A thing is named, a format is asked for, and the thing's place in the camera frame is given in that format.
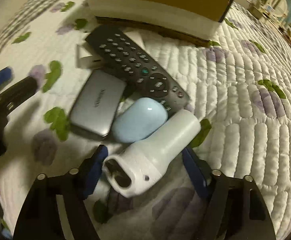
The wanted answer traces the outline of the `white charger adapter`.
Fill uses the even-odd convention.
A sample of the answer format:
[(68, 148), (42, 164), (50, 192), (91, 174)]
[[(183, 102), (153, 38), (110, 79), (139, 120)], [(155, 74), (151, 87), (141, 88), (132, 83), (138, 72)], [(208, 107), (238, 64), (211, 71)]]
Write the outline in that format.
[(80, 69), (99, 69), (104, 65), (103, 58), (86, 42), (76, 46), (76, 66)]

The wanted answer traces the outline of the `grey power bank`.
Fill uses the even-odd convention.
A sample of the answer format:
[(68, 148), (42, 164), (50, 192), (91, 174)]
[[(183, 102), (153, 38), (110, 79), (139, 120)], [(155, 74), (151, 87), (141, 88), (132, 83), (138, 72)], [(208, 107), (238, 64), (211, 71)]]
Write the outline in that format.
[(126, 88), (126, 82), (94, 70), (69, 113), (71, 131), (86, 138), (105, 138)]

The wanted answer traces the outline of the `white handheld device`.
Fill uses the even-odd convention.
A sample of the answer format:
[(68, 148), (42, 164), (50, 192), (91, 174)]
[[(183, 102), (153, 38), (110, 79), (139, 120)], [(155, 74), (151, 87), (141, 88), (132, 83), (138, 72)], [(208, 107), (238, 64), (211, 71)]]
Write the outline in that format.
[(102, 170), (119, 194), (139, 196), (165, 175), (169, 164), (200, 130), (199, 119), (182, 109), (150, 137), (134, 142), (120, 154), (109, 155)]

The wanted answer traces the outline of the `black remote control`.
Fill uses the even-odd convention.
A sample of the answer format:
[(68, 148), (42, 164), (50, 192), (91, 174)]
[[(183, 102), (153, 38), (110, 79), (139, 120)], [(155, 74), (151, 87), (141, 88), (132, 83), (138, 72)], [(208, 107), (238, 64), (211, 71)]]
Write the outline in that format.
[(85, 41), (112, 71), (142, 96), (159, 102), (173, 115), (190, 102), (187, 92), (135, 41), (110, 25), (96, 27)]

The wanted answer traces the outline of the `light blue case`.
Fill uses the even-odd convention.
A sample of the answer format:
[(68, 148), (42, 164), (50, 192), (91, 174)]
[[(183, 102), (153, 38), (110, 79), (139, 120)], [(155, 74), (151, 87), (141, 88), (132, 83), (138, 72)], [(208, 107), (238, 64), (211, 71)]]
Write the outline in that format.
[(116, 118), (111, 133), (117, 142), (133, 143), (153, 134), (167, 119), (168, 113), (159, 102), (140, 98)]

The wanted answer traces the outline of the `white floral quilted mat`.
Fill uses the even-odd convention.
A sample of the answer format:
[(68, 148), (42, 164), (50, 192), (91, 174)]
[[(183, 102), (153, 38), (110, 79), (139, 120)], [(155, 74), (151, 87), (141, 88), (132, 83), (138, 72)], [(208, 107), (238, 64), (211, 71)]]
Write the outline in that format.
[[(49, 71), (56, 61), (61, 76), (47, 92), (37, 92), (9, 116), (4, 131), (7, 152), (0, 157), (0, 204), (14, 230), (22, 204), (36, 176), (58, 176), (78, 166), (100, 144), (109, 153), (124, 149), (99, 140), (55, 132), (52, 164), (35, 160), (37, 133), (48, 130), (47, 112), (68, 113), (90, 76), (76, 66), (76, 46), (86, 35), (72, 23), (79, 18), (93, 27), (87, 0), (59, 0), (26, 25), (0, 53), (0, 70), (10, 67), (17, 82), (39, 66)], [(268, 27), (233, 5), (213, 37), (213, 47), (141, 30), (145, 50), (189, 94), (194, 114), (203, 122), (201, 144), (194, 150), (212, 168), (229, 177), (250, 174), (256, 180), (273, 221), (277, 239), (291, 233), (291, 49)]]

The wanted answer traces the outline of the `white dressing table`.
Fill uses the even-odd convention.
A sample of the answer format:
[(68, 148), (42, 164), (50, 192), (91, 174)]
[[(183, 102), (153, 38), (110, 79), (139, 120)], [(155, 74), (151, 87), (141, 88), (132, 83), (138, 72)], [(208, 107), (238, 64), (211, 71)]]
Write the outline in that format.
[(282, 27), (282, 23), (278, 21), (274, 11), (268, 12), (262, 8), (257, 9), (253, 4), (250, 4), (248, 7), (248, 12), (250, 12), (250, 14), (252, 14), (252, 16), (258, 19), (261, 23), (266, 24), (272, 28), (273, 31), (276, 31), (278, 34), (280, 34), (291, 47), (291, 37), (287, 33), (286, 29)]

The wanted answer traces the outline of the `brown cardboard box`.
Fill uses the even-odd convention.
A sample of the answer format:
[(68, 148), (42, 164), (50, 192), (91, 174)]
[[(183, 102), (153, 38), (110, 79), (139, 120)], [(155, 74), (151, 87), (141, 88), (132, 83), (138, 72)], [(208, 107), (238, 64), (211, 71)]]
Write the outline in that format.
[(234, 0), (88, 0), (94, 16), (163, 27), (210, 40)]

